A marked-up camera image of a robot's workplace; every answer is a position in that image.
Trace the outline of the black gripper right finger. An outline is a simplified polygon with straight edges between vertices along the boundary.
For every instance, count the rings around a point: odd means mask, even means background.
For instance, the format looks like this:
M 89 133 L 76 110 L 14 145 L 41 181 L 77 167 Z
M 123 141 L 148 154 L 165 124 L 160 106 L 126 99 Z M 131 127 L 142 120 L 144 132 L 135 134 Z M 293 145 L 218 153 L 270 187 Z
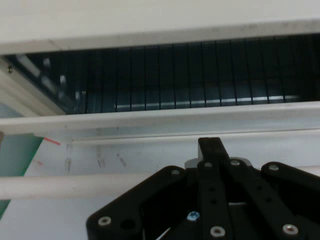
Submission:
M 243 202 L 232 216 L 234 236 L 243 240 L 318 240 L 320 178 L 295 167 L 268 162 L 260 170 L 232 163 L 220 138 L 212 139 L 229 203 Z

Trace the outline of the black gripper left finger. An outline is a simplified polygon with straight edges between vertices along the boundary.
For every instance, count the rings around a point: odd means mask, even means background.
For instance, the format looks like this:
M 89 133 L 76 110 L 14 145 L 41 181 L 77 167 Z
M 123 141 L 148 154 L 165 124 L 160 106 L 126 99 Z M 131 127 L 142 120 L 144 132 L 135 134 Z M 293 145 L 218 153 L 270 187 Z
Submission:
M 167 166 L 86 221 L 90 240 L 230 240 L 233 237 L 223 161 L 229 158 L 220 138 L 198 140 L 194 168 Z

